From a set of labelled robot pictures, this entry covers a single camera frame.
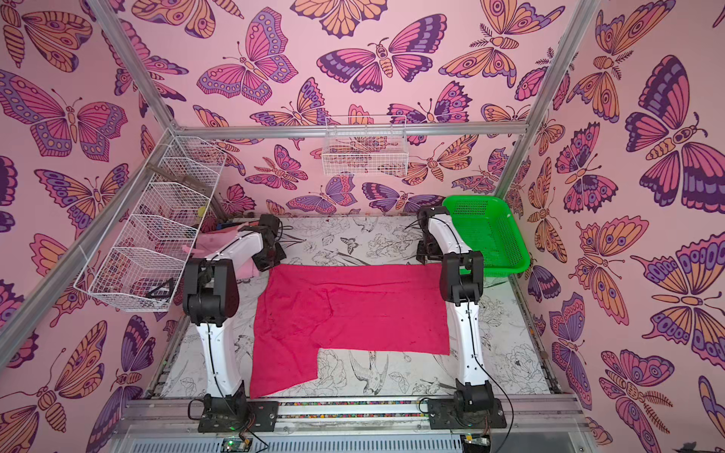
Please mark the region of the magenta t-shirt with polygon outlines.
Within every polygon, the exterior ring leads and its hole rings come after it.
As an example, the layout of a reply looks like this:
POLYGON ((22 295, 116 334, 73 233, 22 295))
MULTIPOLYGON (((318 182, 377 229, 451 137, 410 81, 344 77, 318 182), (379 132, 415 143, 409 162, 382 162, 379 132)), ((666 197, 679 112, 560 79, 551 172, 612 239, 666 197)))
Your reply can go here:
POLYGON ((272 269, 257 303, 250 396, 314 381, 321 349, 449 355, 440 276, 438 264, 272 269))

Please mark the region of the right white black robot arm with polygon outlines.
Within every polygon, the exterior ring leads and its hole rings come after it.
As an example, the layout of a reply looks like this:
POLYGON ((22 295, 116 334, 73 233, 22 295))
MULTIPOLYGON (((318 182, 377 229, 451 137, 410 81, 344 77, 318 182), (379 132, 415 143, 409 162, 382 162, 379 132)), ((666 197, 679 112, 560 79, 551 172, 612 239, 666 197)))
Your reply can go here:
POLYGON ((498 385, 483 365, 479 325, 485 281, 483 254, 464 241, 443 206, 422 209, 417 222, 423 234, 417 260, 441 263, 439 289, 447 303, 455 350, 452 408, 447 414, 462 428, 505 428, 504 410, 494 395, 498 385))

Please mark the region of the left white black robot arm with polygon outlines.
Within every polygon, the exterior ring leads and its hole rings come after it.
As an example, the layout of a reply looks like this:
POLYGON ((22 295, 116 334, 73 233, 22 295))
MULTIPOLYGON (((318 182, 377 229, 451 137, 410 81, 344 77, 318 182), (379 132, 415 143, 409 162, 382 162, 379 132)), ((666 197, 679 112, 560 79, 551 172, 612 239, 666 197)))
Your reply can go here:
POLYGON ((198 418, 201 433, 242 432, 252 426, 245 382, 236 360, 232 319, 240 306, 236 273, 259 275, 279 265, 281 219, 259 220, 205 233, 191 248, 182 283, 182 307, 196 326, 207 370, 207 390, 198 418))

